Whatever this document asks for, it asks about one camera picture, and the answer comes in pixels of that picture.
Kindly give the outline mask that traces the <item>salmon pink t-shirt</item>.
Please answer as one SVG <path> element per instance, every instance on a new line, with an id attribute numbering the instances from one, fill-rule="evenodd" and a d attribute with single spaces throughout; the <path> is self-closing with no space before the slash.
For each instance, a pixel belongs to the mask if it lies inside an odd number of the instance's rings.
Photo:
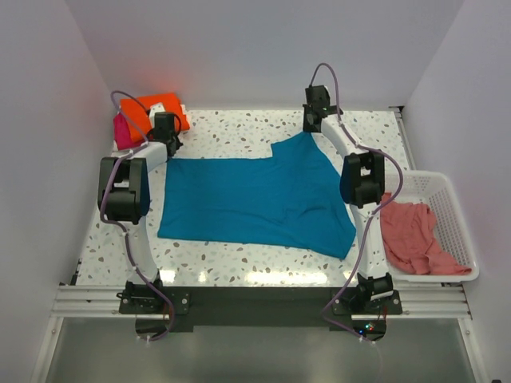
<path id="1" fill-rule="evenodd" d="M 427 204 L 390 201 L 390 193 L 382 200 L 387 203 L 380 211 L 382 240 L 393 267 L 415 275 L 466 275 L 472 271 L 435 239 L 437 218 Z"/>

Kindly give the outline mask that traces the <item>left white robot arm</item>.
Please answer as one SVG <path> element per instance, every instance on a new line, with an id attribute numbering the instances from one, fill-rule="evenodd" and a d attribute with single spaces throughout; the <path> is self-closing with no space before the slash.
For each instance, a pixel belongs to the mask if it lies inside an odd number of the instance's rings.
<path id="1" fill-rule="evenodd" d="M 151 205 L 149 173 L 166 163 L 182 146 L 180 117 L 152 109 L 150 129 L 134 143 L 123 114 L 114 118 L 114 152 L 101 159 L 97 206 L 100 220 L 118 227 L 125 245 L 128 280 L 119 294 L 128 312 L 170 312 L 158 267 L 151 254 L 147 215 Z"/>

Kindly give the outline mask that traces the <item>white plastic basket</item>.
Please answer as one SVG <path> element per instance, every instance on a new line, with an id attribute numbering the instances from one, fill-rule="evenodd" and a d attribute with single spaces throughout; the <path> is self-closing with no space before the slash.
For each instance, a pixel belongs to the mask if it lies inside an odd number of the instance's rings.
<path id="1" fill-rule="evenodd" d="M 386 193 L 394 195 L 398 185 L 397 174 L 386 175 Z M 478 277 L 479 267 L 475 251 L 458 199 L 448 178 L 437 172 L 405 171 L 402 189 L 397 197 L 390 201 L 427 204 L 437 218 L 434 228 L 435 239 L 458 263 L 472 269 L 466 275 L 415 275 L 402 272 L 389 263 L 390 273 L 394 279 L 407 282 L 460 283 L 473 281 Z"/>

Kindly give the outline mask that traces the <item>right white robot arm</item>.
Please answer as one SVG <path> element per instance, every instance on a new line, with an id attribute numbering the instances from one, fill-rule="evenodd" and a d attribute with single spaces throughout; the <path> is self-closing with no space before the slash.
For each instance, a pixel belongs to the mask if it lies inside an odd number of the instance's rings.
<path id="1" fill-rule="evenodd" d="M 357 286 L 346 288 L 335 303 L 353 314 L 372 314 L 394 293 L 378 210 L 385 192 L 385 157 L 363 145 L 343 123 L 327 121 L 341 112 L 325 86 L 309 85 L 305 95 L 303 130 L 323 134 L 342 156 L 339 190 L 357 231 L 359 254 L 353 269 Z"/>

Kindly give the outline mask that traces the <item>folded orange t-shirt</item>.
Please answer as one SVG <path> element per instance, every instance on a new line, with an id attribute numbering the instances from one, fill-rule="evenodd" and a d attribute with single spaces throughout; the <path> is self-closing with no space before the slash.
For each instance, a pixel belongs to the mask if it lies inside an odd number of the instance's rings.
<path id="1" fill-rule="evenodd" d="M 148 133 L 154 125 L 156 113 L 173 113 L 176 115 L 176 128 L 182 132 L 190 129 L 185 108 L 175 93 L 161 93 L 150 96 L 138 97 L 138 101 L 131 98 L 122 98 L 121 111 L 125 114 L 128 125 L 129 137 L 133 143 L 143 140 L 141 132 Z"/>

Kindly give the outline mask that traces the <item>blue t-shirt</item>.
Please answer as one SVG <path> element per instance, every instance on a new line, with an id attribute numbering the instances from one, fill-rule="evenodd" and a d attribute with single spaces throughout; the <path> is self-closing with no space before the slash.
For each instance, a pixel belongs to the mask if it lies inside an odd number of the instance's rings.
<path id="1" fill-rule="evenodd" d="M 344 259 L 356 229 L 340 175 L 302 132 L 259 159 L 173 159 L 166 168 L 162 239 L 263 244 Z"/>

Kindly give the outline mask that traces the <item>aluminium frame rail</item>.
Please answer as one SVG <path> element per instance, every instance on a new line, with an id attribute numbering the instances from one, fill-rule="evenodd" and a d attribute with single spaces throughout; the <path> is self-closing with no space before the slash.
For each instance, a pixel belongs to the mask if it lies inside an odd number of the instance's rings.
<path id="1" fill-rule="evenodd" d="M 121 315 L 134 317 L 122 306 L 117 296 L 120 286 L 60 286 L 53 301 L 50 315 L 61 318 L 114 318 Z M 276 311 L 310 306 L 320 311 L 337 293 L 334 287 L 209 287 L 168 286 L 176 307 L 175 312 L 185 315 L 194 309 L 250 311 Z M 387 314 L 398 318 L 471 319 L 463 287 L 459 284 L 425 284 L 398 282 L 394 296 L 386 302 L 386 309 L 371 307 L 358 314 L 360 318 Z"/>

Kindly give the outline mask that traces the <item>folded magenta t-shirt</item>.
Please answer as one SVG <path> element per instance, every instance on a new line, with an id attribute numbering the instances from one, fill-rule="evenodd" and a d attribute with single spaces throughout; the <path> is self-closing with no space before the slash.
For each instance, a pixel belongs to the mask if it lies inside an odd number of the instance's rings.
<path id="1" fill-rule="evenodd" d="M 113 138 L 118 150 L 129 149 L 133 146 L 128 122 L 121 113 L 113 118 Z"/>

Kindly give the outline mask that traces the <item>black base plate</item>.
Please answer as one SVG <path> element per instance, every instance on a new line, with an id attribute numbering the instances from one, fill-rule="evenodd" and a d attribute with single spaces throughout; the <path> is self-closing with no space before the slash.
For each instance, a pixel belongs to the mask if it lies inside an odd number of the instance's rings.
<path id="1" fill-rule="evenodd" d="M 363 318 L 403 312 L 399 293 L 363 301 L 356 288 L 341 296 L 331 287 L 173 287 L 155 293 L 129 283 L 117 293 L 119 312 L 136 316 L 138 334 L 192 332 L 199 326 L 320 327 L 327 318 L 367 334 Z"/>

